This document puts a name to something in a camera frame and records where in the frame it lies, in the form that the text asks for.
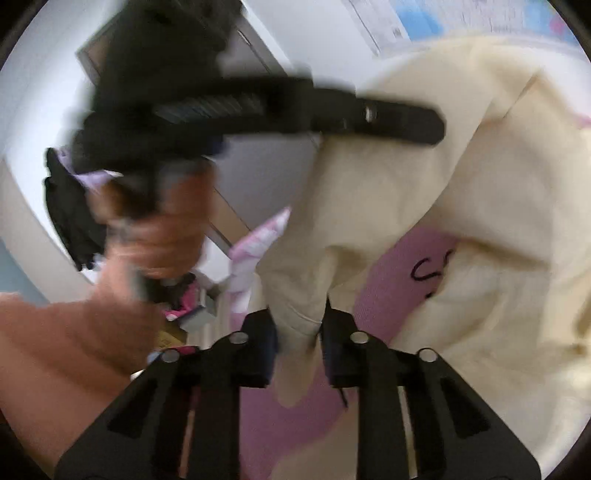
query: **black mount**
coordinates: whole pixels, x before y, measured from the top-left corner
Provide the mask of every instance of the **black mount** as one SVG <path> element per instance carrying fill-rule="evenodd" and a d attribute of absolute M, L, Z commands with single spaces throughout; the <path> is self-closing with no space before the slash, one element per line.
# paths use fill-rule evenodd
<path fill-rule="evenodd" d="M 408 480 L 404 387 L 420 480 L 540 480 L 540 467 L 492 409 L 431 349 L 390 350 L 327 306 L 326 375 L 359 391 L 358 480 Z M 66 452 L 56 480 L 177 480 L 194 387 L 189 480 L 239 479 L 240 388 L 271 381 L 277 334 L 268 310 L 206 351 L 165 351 Z"/>

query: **pink patterned fabric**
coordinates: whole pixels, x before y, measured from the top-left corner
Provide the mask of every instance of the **pink patterned fabric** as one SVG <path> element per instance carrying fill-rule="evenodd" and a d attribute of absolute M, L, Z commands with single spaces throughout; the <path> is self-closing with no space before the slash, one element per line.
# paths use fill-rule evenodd
<path fill-rule="evenodd" d="M 289 210 L 281 212 L 230 252 L 230 294 L 235 307 L 232 325 L 245 317 L 248 289 L 257 262 L 283 233 Z M 448 235 L 415 228 L 372 268 L 357 299 L 354 315 L 360 328 L 389 342 L 404 320 L 437 288 L 446 257 L 456 240 Z M 343 413 L 337 391 L 330 388 L 320 369 L 306 396 L 284 408 L 272 389 L 243 389 L 241 398 L 241 469 L 243 478 L 266 480 L 285 455 L 321 439 Z"/>

